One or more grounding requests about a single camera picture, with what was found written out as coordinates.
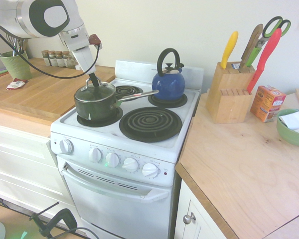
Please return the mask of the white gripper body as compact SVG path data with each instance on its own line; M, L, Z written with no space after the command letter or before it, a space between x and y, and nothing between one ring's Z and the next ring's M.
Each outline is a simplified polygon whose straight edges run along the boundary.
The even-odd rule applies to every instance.
M89 75L96 71L89 46L85 46L77 50L72 50L71 52L73 53L79 66L85 74Z

